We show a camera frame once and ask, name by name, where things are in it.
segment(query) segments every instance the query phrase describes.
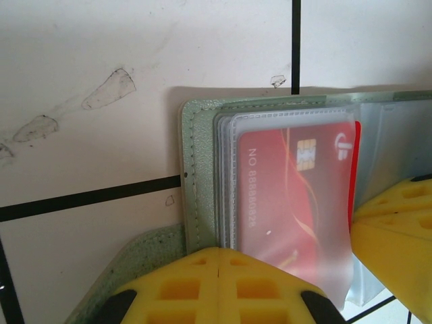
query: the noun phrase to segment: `white tile wall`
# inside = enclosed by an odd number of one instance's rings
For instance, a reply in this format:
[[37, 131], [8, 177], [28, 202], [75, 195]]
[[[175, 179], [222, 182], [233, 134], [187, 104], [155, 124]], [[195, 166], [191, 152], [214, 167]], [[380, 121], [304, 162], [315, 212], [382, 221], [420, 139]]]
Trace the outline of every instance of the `white tile wall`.
[[[180, 105], [267, 95], [280, 74], [270, 93], [288, 95], [290, 30], [285, 0], [0, 2], [0, 142], [15, 156], [0, 160], [0, 206], [179, 174]], [[118, 68], [136, 91], [83, 109]], [[12, 140], [42, 114], [58, 132]]]
[[430, 88], [431, 18], [428, 0], [302, 1], [301, 85]]
[[358, 324], [406, 324], [408, 309], [394, 300], [384, 307], [357, 321]]
[[411, 316], [411, 324], [422, 324], [418, 318], [416, 318], [414, 315]]
[[63, 323], [123, 246], [181, 213], [176, 188], [0, 223], [26, 324]]

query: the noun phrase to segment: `red bank card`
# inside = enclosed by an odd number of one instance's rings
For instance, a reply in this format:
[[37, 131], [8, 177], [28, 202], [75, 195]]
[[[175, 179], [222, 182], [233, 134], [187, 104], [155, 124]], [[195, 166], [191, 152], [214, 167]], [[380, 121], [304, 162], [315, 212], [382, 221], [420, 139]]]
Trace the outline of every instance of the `red bank card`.
[[317, 284], [323, 267], [340, 257], [338, 244], [350, 250], [355, 138], [349, 122], [244, 133], [238, 142], [238, 248]]

